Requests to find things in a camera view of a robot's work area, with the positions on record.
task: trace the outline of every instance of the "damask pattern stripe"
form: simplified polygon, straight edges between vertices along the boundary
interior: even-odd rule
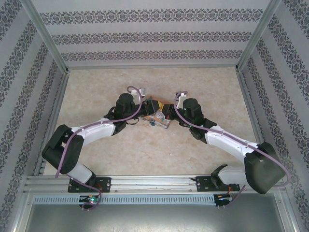
[[[62,53],[65,61],[128,60],[128,59],[238,59],[241,50],[172,50],[124,52],[72,52]]]
[[[309,7],[304,0],[284,0],[284,4],[309,39]]]
[[[0,10],[0,41],[13,23],[22,8],[19,0],[7,0]]]
[[[45,62],[45,58],[48,54],[48,49],[46,45],[43,43],[39,49],[39,52],[33,61],[32,68],[28,74],[25,85],[18,97],[18,101],[12,113],[12,117],[9,120],[8,125],[6,126],[6,130],[3,133],[3,137],[1,138],[0,143],[0,174],[2,173],[2,169],[5,165],[5,161],[8,158],[8,154],[11,151],[11,146],[13,145],[13,141],[15,140],[17,130],[20,126],[22,117],[26,111],[26,107],[28,106],[29,99],[32,95],[33,89],[35,87],[36,81],[39,77],[42,66]]]
[[[302,219],[304,220],[304,225],[305,228],[309,231],[309,205],[308,205],[308,200],[306,198],[305,195],[305,191],[302,189],[302,186],[300,184],[300,180],[299,180],[299,176],[297,175],[297,171],[296,171],[296,167],[292,162],[292,158],[289,154],[289,150],[286,148],[286,142],[284,140],[284,137],[282,135],[281,129],[278,125],[277,122],[277,118],[274,114],[274,110],[270,104],[269,98],[266,94],[265,88],[263,86],[260,74],[257,70],[257,67],[252,59],[252,57],[250,57],[247,61],[247,66],[249,68],[249,71],[251,73],[251,76],[253,78],[254,81],[254,85],[256,87],[256,90],[258,92],[259,95],[259,99],[261,101],[262,107],[264,109],[265,112],[265,116],[268,120],[268,125],[270,127],[271,130],[271,135],[274,138],[275,141],[275,145],[277,147],[278,150],[278,155],[280,157],[280,160],[282,162],[282,164],[288,169],[289,173],[291,174],[292,178],[291,178],[291,189],[293,191],[293,196],[295,198],[296,204],[298,204],[298,210],[300,212],[300,214],[302,215]],[[250,89],[248,87],[246,78],[244,78],[250,98],[251,98],[251,102],[253,103],[251,94],[250,94]],[[261,124],[258,120],[262,135],[263,135],[263,139],[265,140],[262,128],[261,128]]]
[[[260,39],[256,45],[256,48],[262,58],[279,101],[281,102],[282,109],[287,117],[288,123],[290,124],[295,140],[297,141],[297,146],[300,149],[300,153],[303,155],[307,168],[309,168],[309,138],[306,136],[306,132],[304,132],[305,128],[298,118],[298,113],[295,111],[293,102],[285,88],[284,82],[280,77],[278,69],[275,66],[264,40]]]
[[[10,187],[7,189],[7,194],[4,197],[4,203],[2,204],[2,209],[0,211],[0,231],[6,231],[6,226],[9,223],[9,218],[12,213],[12,208],[14,206],[14,202],[16,200],[16,196],[18,193],[18,189],[20,187],[20,181],[22,179],[22,175],[25,172],[26,163],[28,161],[28,157],[30,155],[31,149],[32,149],[32,143],[35,139],[36,133],[39,128],[40,121],[42,119],[42,115],[44,112],[44,108],[46,105],[46,102],[48,100],[48,95],[50,93],[50,89],[52,87],[53,81],[55,79],[55,75],[57,72],[57,64],[54,61],[51,65],[51,68],[49,69],[48,75],[46,77],[46,81],[44,83],[42,92],[40,94],[39,101],[37,102],[36,110],[32,116],[32,120],[30,123],[30,126],[28,128],[28,131],[26,133],[25,141],[22,145],[18,161],[16,163],[16,166],[14,168],[14,174],[12,175],[12,179],[10,181]],[[56,97],[58,94],[58,90],[60,87],[61,80],[59,82],[59,85],[57,87],[56,96],[53,101],[52,109],[50,112],[50,115],[48,117],[47,122],[50,121],[50,117],[52,115],[53,107],[56,102]]]
[[[155,9],[40,13],[46,25],[124,22],[243,21],[256,22],[263,9]]]
[[[272,36],[277,42],[278,47],[284,56],[285,62],[289,65],[292,74],[301,90],[307,105],[309,106],[309,72],[306,69],[302,59],[297,54],[296,49],[292,45],[291,40],[282,28],[278,18],[273,16],[268,24]]]
[[[15,75],[19,70],[21,62],[24,60],[25,55],[30,47],[30,44],[37,33],[37,30],[33,23],[29,21],[26,28],[23,31],[23,34],[18,40],[12,55],[9,57],[9,61],[7,65],[4,67],[0,76],[0,107],[2,106],[2,102],[5,100],[5,95],[7,95],[7,91],[10,90],[11,84],[15,79]]]
[[[251,32],[240,31],[130,32],[53,35],[53,40],[57,45],[151,42],[248,42],[251,35]]]

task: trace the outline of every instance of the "patterned wallpaper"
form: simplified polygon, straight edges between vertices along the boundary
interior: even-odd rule
[[[269,0],[33,2],[71,68],[235,65]]]
[[[309,231],[308,15],[304,0],[282,1],[242,70],[263,138],[292,175],[301,231]]]
[[[42,148],[63,77],[18,0],[0,0],[0,232]]]

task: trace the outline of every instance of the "beige marble floor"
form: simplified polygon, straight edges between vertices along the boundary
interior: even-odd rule
[[[57,125],[99,120],[129,85],[167,100],[187,90],[205,117],[255,141],[234,68],[73,70]],[[83,147],[79,161],[99,175],[209,174],[221,164],[240,165],[230,154],[194,139],[176,121],[167,130],[144,121],[128,125],[116,136]],[[55,173],[47,164],[44,174]]]

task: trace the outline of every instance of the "perforated metal strip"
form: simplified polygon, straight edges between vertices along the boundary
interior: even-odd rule
[[[78,195],[37,195],[34,204],[78,204]],[[202,204],[215,205],[213,194],[105,195],[100,204]]]

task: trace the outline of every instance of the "enclosure wall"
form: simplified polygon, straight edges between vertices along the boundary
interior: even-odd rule
[[[0,231],[33,174],[63,73],[19,1],[0,1]]]
[[[34,0],[69,68],[236,65],[269,0]]]
[[[258,124],[292,175],[288,193],[309,230],[309,7],[284,0],[241,70]]]

